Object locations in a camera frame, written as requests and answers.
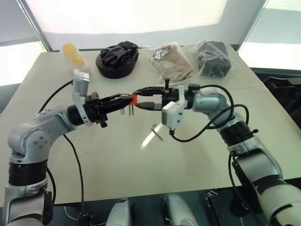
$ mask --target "plastic bag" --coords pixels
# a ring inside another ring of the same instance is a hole
[[[191,77],[192,66],[177,42],[152,49],[151,63],[159,74],[159,84],[169,78],[171,84],[181,83]]]
[[[223,78],[231,68],[231,60],[223,42],[201,41],[197,44],[199,74]]]

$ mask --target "clear plastic bag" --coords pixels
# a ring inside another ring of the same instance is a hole
[[[153,48],[151,64],[159,74],[159,84],[169,78],[170,83],[179,84],[191,77],[192,66],[177,42],[171,42],[160,48]]]
[[[205,40],[197,43],[199,74],[224,78],[231,68],[231,59],[223,42]]]

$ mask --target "beige tabletop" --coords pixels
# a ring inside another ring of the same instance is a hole
[[[185,47],[183,51],[196,68],[193,47]],[[231,47],[228,47],[228,51],[233,59],[228,79],[195,76],[190,82],[219,84],[227,88],[236,104],[245,104],[249,108],[249,125],[251,129],[259,130],[257,135],[278,160],[284,178],[300,177],[300,129],[236,52]],[[98,53],[83,52],[91,64],[89,93],[97,91],[100,97],[106,97],[156,85],[158,75],[151,67],[146,50],[140,50],[132,73],[118,80],[110,80],[99,74],[94,64]],[[14,126],[32,120],[45,100],[71,79],[68,65],[59,53],[42,53],[0,116],[1,205],[4,185],[8,181],[8,158],[11,152],[7,145],[9,132]],[[72,87],[66,87],[48,107],[71,105],[71,94]],[[227,171],[229,153],[216,131],[208,130],[192,142],[178,143],[168,135],[168,129],[162,128],[159,134],[163,141],[153,137],[142,148],[143,141],[151,132],[151,125],[159,124],[160,116],[160,112],[137,108],[134,116],[113,112],[108,115],[108,127],[104,129],[99,125],[82,125],[68,134],[81,161],[86,201],[230,186]],[[207,123],[206,116],[185,111],[176,135],[189,138]],[[48,166],[56,181],[56,203],[80,201],[78,166],[71,147],[63,138],[57,139],[51,148]]]

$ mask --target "table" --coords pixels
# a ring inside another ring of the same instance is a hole
[[[237,53],[230,46],[227,48],[234,61],[227,75],[229,79],[196,76],[190,82],[222,85],[230,91],[236,104],[248,106],[249,125],[251,129],[259,130],[258,136],[278,160],[284,178],[300,177],[300,129]],[[184,47],[183,51],[196,68],[193,47]],[[139,52],[132,73],[118,80],[99,74],[94,64],[99,51],[83,52],[92,71],[88,92],[97,91],[100,97],[106,97],[156,85],[158,76],[150,65],[148,52],[143,49]],[[45,100],[71,79],[72,74],[60,53],[42,53],[0,116],[1,205],[4,185],[8,180],[9,132],[14,126],[32,120]],[[66,87],[48,107],[71,105],[71,92],[72,87]],[[134,116],[110,113],[108,127],[104,129],[99,125],[83,125],[68,134],[81,161],[86,201],[230,186],[227,171],[229,153],[216,131],[208,130],[192,142],[178,143],[168,135],[167,128],[162,128],[159,134],[163,141],[154,137],[145,148],[141,148],[143,140],[151,132],[151,125],[160,123],[160,120],[160,112],[135,108]],[[189,138],[207,122],[206,116],[186,111],[176,135]],[[48,166],[56,181],[56,203],[79,202],[78,166],[71,147],[62,137],[50,151]]]

